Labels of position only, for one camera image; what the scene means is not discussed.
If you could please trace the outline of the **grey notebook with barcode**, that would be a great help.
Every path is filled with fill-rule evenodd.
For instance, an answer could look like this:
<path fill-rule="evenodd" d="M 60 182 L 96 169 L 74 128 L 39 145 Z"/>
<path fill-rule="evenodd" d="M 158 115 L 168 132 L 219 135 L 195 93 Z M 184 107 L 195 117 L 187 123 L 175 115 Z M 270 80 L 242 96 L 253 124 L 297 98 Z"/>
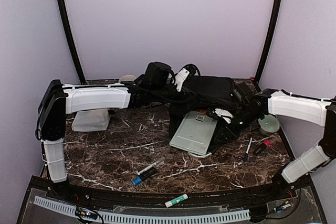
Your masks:
<path fill-rule="evenodd" d="M 182 120 L 169 145 L 204 156 L 216 129 L 217 120 L 206 114 L 190 111 Z"/>

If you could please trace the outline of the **black student bag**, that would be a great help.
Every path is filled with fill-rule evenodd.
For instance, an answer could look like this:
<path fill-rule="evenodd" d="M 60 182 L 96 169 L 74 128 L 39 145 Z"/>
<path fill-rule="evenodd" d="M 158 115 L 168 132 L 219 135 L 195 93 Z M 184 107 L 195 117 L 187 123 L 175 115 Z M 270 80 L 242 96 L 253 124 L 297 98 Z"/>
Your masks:
<path fill-rule="evenodd" d="M 220 108 L 235 113 L 237 105 L 230 96 L 234 87 L 234 81 L 227 77 L 194 76 L 183 85 L 183 92 L 189 95 L 182 103 L 174 103 L 169 106 L 170 125 L 169 137 L 172 139 L 179 128 L 183 118 L 190 112 L 196 111 L 212 119 L 216 119 L 211 111 Z M 224 143 L 215 142 L 214 131 L 207 153 L 213 153 Z"/>

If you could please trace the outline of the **white fabric pouch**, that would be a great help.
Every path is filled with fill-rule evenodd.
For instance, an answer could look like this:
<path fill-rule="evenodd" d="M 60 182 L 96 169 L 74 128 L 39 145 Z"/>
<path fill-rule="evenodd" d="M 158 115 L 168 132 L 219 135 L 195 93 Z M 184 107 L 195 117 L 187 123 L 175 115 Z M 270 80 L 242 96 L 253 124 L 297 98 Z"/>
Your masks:
<path fill-rule="evenodd" d="M 74 132 L 105 131 L 110 122 L 108 109 L 98 109 L 77 112 L 72 123 Z"/>

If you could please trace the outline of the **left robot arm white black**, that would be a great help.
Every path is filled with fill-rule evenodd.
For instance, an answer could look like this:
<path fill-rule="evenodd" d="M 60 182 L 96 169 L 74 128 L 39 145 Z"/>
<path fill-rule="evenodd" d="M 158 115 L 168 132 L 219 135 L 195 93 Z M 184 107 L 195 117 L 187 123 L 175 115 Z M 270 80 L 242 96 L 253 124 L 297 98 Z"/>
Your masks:
<path fill-rule="evenodd" d="M 183 85 L 199 69 L 185 65 L 178 73 L 162 62 L 148 64 L 144 74 L 134 81 L 114 84 L 71 85 L 56 79 L 50 82 L 38 107 L 35 137 L 42 153 L 53 191 L 63 201 L 74 197 L 66 181 L 63 141 L 68 114 L 99 109 L 139 108 L 152 102 L 184 104 L 196 97 L 195 91 L 183 91 Z"/>

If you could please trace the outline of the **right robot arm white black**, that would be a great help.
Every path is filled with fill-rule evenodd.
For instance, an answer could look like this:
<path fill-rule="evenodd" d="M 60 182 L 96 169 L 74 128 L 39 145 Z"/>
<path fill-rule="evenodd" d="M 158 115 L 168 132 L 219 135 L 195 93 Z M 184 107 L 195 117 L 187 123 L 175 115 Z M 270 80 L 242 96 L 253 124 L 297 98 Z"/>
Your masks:
<path fill-rule="evenodd" d="M 280 199 L 287 193 L 288 184 L 335 159 L 335 99 L 305 97 L 277 89 L 264 89 L 246 101 L 242 95 L 239 98 L 243 107 L 235 114 L 220 108 L 212 111 L 218 119 L 223 120 L 224 138 L 227 140 L 237 139 L 242 129 L 264 115 L 286 116 L 324 128 L 323 138 L 317 144 L 274 176 L 273 184 L 268 187 L 271 199 Z"/>

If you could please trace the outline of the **blue capped white pen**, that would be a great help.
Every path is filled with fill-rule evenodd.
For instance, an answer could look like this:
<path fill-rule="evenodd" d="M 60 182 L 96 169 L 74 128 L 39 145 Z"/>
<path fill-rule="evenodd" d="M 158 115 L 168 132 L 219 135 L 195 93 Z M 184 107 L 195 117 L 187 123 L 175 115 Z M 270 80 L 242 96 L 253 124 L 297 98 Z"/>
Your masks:
<path fill-rule="evenodd" d="M 249 150 L 250 150 L 252 141 L 253 141 L 253 137 L 250 137 L 248 145 L 247 145 L 247 149 L 245 151 L 245 156 L 244 156 L 244 159 L 243 159 L 244 162 L 246 162 L 248 160 Z"/>

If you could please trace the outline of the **pink black highlighter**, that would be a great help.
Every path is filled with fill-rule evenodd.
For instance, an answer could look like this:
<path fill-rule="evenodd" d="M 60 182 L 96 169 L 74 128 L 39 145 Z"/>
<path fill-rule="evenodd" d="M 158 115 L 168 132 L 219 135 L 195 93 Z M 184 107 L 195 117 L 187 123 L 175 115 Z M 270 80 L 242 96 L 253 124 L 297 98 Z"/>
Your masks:
<path fill-rule="evenodd" d="M 254 150 L 254 155 L 258 156 L 260 155 L 268 146 L 270 145 L 269 140 L 263 141 L 261 144 L 257 146 L 257 148 Z"/>

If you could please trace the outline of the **pale green bowl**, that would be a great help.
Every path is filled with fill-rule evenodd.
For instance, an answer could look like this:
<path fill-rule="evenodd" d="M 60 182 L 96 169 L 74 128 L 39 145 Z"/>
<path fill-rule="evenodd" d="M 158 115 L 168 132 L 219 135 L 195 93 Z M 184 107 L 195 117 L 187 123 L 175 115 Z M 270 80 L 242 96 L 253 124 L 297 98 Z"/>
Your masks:
<path fill-rule="evenodd" d="M 263 119 L 258 119 L 258 124 L 262 134 L 276 133 L 280 129 L 279 121 L 273 115 L 265 115 Z"/>

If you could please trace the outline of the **clear white pen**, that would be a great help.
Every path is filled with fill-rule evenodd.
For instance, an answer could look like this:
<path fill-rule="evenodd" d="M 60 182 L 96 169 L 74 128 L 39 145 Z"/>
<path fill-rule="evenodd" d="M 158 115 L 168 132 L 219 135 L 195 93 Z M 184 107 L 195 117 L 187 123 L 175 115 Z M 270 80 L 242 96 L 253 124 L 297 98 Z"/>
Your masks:
<path fill-rule="evenodd" d="M 136 172 L 136 175 L 139 176 L 140 174 L 146 172 L 146 171 L 149 170 L 150 168 L 162 164 L 164 161 L 165 161 L 165 157 L 162 157 L 162 158 L 156 160 L 155 162 L 153 162 L 152 164 L 150 164 L 149 166 L 145 167 L 144 169 L 142 169 L 142 170 L 140 170 L 140 171 L 137 171 L 137 172 Z"/>

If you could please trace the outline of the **green white glue stick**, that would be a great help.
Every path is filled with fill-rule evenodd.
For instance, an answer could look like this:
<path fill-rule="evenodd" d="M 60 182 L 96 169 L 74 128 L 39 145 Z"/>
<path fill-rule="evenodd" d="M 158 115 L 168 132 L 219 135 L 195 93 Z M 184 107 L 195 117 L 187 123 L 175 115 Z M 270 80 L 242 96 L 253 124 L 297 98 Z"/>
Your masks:
<path fill-rule="evenodd" d="M 180 195 L 172 200 L 169 200 L 165 203 L 165 206 L 166 208 L 170 208 L 176 204 L 179 204 L 180 202 L 184 201 L 184 200 L 187 200 L 188 199 L 188 195 L 187 194 L 183 194 L 183 195 Z"/>

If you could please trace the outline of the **black marker blue cap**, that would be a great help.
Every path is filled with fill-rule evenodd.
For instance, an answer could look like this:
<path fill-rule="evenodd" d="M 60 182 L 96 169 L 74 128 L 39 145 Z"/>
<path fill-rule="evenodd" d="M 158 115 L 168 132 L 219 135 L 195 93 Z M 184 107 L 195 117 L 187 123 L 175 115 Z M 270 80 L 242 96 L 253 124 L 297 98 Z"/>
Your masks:
<path fill-rule="evenodd" d="M 137 186 L 156 173 L 157 173 L 157 169 L 155 167 L 151 167 L 150 169 L 142 172 L 136 178 L 132 179 L 131 182 L 134 186 Z"/>

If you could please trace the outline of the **cream printed mug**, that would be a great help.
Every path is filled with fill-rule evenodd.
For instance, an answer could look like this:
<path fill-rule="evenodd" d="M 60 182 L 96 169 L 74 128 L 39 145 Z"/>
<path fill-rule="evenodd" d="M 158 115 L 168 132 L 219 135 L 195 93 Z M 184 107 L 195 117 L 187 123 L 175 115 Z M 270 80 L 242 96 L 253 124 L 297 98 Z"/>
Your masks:
<path fill-rule="evenodd" d="M 128 74 L 128 75 L 122 76 L 119 79 L 119 82 L 120 83 L 122 83 L 122 82 L 133 82 L 135 79 L 136 79 L 136 76 Z"/>

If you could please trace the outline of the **small circuit board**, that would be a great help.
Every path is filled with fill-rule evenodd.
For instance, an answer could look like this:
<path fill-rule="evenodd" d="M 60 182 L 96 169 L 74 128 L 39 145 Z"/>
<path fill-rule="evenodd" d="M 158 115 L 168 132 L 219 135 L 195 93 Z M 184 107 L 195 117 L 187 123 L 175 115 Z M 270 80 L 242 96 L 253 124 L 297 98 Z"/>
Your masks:
<path fill-rule="evenodd" d="M 96 220 L 98 215 L 94 213 L 93 211 L 86 209 L 86 208 L 76 208 L 75 215 L 82 219 L 90 219 L 90 220 Z"/>

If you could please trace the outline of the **right black frame post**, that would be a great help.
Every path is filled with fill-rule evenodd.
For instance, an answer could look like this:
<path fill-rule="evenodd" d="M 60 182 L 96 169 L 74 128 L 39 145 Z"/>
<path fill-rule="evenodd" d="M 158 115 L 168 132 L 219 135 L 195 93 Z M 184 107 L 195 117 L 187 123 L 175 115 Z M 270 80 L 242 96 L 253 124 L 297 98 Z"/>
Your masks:
<path fill-rule="evenodd" d="M 271 11 L 271 16 L 270 16 L 270 21 L 269 21 L 269 26 L 268 26 L 268 30 L 267 30 L 267 34 L 265 38 L 265 43 L 264 43 L 263 50 L 260 56 L 257 71 L 254 76 L 254 80 L 257 84 L 260 82 L 262 75 L 263 75 L 263 71 L 266 66 L 267 58 L 268 58 L 270 48 L 271 48 L 271 43 L 272 43 L 274 33 L 276 30 L 276 24 L 278 20 L 279 11 L 280 11 L 280 6 L 281 6 L 281 0 L 274 0 L 272 11 Z"/>

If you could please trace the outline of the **black frame post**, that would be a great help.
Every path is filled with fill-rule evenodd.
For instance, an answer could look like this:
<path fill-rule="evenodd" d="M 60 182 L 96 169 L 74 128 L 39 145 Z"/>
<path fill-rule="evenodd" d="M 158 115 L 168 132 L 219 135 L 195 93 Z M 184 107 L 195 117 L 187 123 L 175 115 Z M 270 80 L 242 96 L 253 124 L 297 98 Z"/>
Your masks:
<path fill-rule="evenodd" d="M 71 55 L 73 65 L 74 65 L 75 70 L 76 70 L 77 77 L 78 77 L 79 82 L 81 84 L 85 84 L 86 83 L 86 78 L 85 78 L 85 74 L 84 74 L 83 68 L 81 66 L 81 63 L 80 63 L 80 59 L 79 59 L 79 56 L 78 56 L 78 53 L 77 53 L 77 48 L 76 48 L 76 45 L 75 45 L 75 40 L 74 40 L 72 30 L 71 30 L 71 27 L 70 27 L 70 21 L 69 21 L 69 17 L 68 17 L 68 13 L 67 13 L 66 2 L 65 2 L 65 0 L 57 0 L 57 4 L 58 4 L 60 17 L 61 17 L 62 26 L 63 26 L 64 33 L 65 33 L 65 36 L 66 36 L 66 41 L 67 41 L 67 44 L 68 44 L 68 48 L 69 48 L 69 51 L 70 51 L 70 55 Z"/>
<path fill-rule="evenodd" d="M 262 75 L 263 75 L 263 71 L 266 66 L 267 58 L 268 58 L 270 48 L 271 48 L 271 43 L 272 43 L 274 33 L 276 30 L 276 24 L 278 20 L 279 11 L 280 11 L 280 6 L 281 6 L 281 0 L 274 0 L 272 11 L 271 11 L 271 16 L 270 16 L 270 21 L 269 21 L 269 26 L 268 26 L 268 30 L 267 30 L 267 34 L 265 38 L 265 43 L 264 43 L 263 50 L 260 56 L 257 71 L 254 76 L 254 80 L 257 84 L 260 82 Z"/>

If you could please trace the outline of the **left black frame post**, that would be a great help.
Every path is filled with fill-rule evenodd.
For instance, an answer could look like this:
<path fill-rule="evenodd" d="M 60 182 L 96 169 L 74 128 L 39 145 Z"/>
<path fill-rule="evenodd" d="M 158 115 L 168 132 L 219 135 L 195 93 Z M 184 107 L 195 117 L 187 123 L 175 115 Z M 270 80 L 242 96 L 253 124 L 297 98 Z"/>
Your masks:
<path fill-rule="evenodd" d="M 76 70 L 77 77 L 78 77 L 79 82 L 81 84 L 85 84 L 86 83 L 86 78 L 85 78 L 85 74 L 84 74 L 83 68 L 81 66 L 81 63 L 80 63 L 80 59 L 79 59 L 79 56 L 78 56 L 78 53 L 77 53 L 77 48 L 76 48 L 76 45 L 75 45 L 75 40 L 74 40 L 72 30 L 71 30 L 71 27 L 70 27 L 70 21 L 69 21 L 69 17 L 68 17 L 68 13 L 67 13 L 66 2 L 65 2 L 65 0 L 57 0 L 57 4 L 58 4 L 60 17 L 61 17 L 62 26 L 63 26 L 64 33 L 65 33 L 65 36 L 66 36 L 66 41 L 67 41 L 67 44 L 68 44 L 68 48 L 69 48 L 69 51 L 70 51 L 70 55 L 71 55 L 73 65 L 74 65 L 75 70 Z"/>

